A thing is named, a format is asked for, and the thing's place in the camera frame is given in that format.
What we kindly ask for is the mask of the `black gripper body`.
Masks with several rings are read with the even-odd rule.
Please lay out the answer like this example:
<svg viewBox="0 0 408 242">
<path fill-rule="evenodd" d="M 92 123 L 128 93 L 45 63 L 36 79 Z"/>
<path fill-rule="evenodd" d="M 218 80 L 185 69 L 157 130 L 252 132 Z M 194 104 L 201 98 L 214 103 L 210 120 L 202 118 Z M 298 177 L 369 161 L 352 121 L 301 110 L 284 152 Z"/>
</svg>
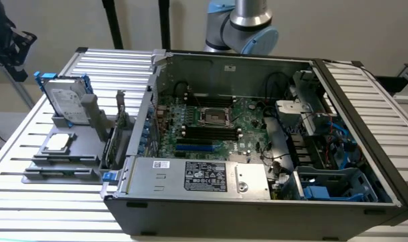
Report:
<svg viewBox="0 0 408 242">
<path fill-rule="evenodd" d="M 37 36 L 33 33 L 16 28 L 0 1 L 0 67 L 14 81 L 25 81 L 28 78 L 22 64 L 36 40 Z"/>
</svg>

